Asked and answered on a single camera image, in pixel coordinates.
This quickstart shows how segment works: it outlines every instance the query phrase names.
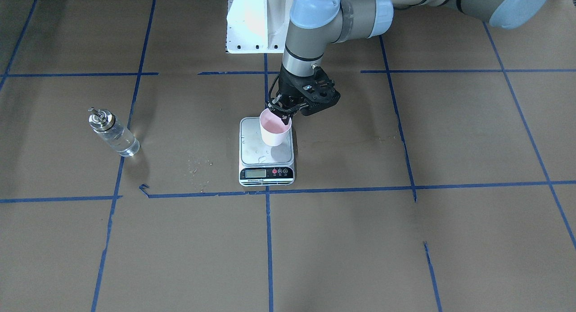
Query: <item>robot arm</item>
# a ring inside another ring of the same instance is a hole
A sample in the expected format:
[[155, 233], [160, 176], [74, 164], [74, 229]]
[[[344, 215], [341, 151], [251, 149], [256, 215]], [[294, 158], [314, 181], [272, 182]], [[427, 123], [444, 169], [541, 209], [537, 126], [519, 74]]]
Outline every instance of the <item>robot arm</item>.
[[[284, 123], [298, 111], [308, 116], [337, 104], [340, 93], [321, 68], [329, 43], [385, 33], [394, 9], [447, 6], [511, 29], [530, 19], [546, 0], [294, 0], [280, 74], [269, 92], [268, 108]], [[276, 97], [272, 89], [278, 82]]]

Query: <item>pink cup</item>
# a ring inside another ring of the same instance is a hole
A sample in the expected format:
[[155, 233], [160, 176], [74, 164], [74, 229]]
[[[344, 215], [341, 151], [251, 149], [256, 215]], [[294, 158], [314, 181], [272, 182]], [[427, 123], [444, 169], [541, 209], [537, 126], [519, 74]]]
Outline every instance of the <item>pink cup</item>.
[[288, 119], [288, 125], [284, 125], [282, 119], [274, 115], [270, 109], [265, 109], [260, 114], [260, 132], [262, 141], [269, 146], [278, 146], [284, 142], [290, 128], [292, 119]]

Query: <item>digital kitchen scale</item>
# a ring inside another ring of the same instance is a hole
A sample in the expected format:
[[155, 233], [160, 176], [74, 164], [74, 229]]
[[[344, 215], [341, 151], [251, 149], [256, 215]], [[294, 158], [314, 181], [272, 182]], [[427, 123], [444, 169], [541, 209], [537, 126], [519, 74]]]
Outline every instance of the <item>digital kitchen scale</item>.
[[292, 129], [278, 146], [262, 141], [260, 119], [240, 121], [238, 181], [241, 185], [290, 185], [296, 178]]

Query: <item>blue joint cap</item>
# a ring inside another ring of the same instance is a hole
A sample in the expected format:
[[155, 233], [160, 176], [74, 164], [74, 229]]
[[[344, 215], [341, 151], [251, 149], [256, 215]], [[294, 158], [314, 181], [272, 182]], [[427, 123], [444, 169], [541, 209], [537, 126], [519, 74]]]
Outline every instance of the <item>blue joint cap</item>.
[[374, 28], [368, 37], [385, 33], [392, 24], [394, 18], [394, 6], [392, 0], [376, 0], [376, 18], [374, 19]]
[[490, 25], [513, 29], [526, 23], [545, 4], [546, 0], [504, 0], [492, 17]]
[[340, 0], [294, 0], [290, 21], [300, 28], [318, 28], [331, 22], [339, 10]]

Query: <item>bottle with clear liquid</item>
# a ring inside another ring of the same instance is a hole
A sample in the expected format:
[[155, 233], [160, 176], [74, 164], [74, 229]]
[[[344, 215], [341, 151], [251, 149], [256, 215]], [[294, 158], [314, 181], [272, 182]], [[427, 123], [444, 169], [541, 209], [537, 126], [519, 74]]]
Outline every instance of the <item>bottle with clear liquid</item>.
[[120, 156], [131, 157], [140, 150], [140, 142], [113, 113], [107, 109], [95, 109], [94, 107], [90, 107], [88, 111], [92, 113], [88, 117], [88, 123], [94, 132]]

